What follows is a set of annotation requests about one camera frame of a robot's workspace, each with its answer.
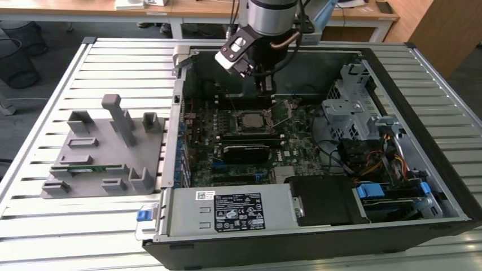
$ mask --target motherboard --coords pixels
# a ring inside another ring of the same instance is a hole
[[[323,174],[312,142],[315,107],[299,98],[185,104],[191,187],[283,183]]]

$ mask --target black wire basket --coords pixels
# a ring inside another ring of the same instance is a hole
[[[0,28],[9,38],[21,42],[27,55],[41,55],[47,51],[40,26],[35,21],[0,21]]]
[[[40,79],[29,57],[21,51],[19,40],[0,39],[0,79],[12,89],[32,86]]]

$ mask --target circuit board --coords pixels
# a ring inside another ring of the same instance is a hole
[[[295,100],[280,99],[274,101],[267,111],[219,110],[209,102],[191,108],[193,113],[187,114],[191,187],[276,183],[274,169],[286,166],[290,169],[292,167],[294,176],[323,174],[310,131],[312,106],[299,106]],[[219,124],[221,117],[225,119],[225,127]],[[225,164],[215,155],[219,151],[216,137],[221,133],[276,134],[283,142],[280,147],[270,148],[263,163]]]

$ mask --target blue tab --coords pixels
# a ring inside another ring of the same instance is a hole
[[[420,182],[420,187],[422,187],[423,193],[426,195],[430,194],[431,189],[430,189],[430,186],[428,186],[428,184],[426,182]]]
[[[378,183],[363,183],[356,188],[358,196],[362,198],[376,198],[384,196],[382,186]]]
[[[152,220],[152,210],[139,210],[137,222],[151,221],[151,220]]]
[[[367,194],[364,193],[363,187],[356,187],[356,192],[358,192],[358,196],[360,197],[360,199],[367,197]]]

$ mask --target white cable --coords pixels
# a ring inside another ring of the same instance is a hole
[[[12,98],[7,100],[48,100],[49,98]]]

